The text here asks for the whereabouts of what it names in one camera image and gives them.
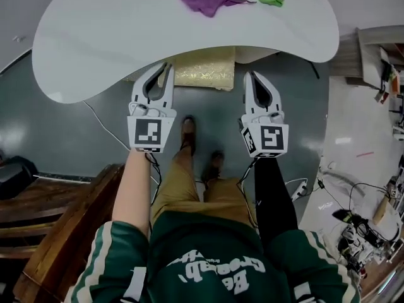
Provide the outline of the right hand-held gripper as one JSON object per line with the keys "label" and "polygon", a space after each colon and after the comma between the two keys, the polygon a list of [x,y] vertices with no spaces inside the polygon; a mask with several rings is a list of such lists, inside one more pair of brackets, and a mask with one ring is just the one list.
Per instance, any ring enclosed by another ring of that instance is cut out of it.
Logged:
{"label": "right hand-held gripper", "polygon": [[[282,102],[275,86],[257,71],[244,76],[246,114],[239,119],[251,158],[276,158],[288,151],[289,125],[283,122]],[[257,115],[255,106],[271,114]]]}

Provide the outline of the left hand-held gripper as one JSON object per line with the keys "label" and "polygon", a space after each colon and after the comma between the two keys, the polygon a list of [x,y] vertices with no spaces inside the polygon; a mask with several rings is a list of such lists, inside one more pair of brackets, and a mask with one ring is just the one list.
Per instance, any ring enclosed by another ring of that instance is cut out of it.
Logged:
{"label": "left hand-held gripper", "polygon": [[[160,62],[134,82],[131,95],[133,102],[129,103],[127,116],[131,149],[144,153],[163,153],[177,116],[177,111],[171,109],[174,78],[174,65]],[[163,108],[145,105],[151,101],[158,101]]]}

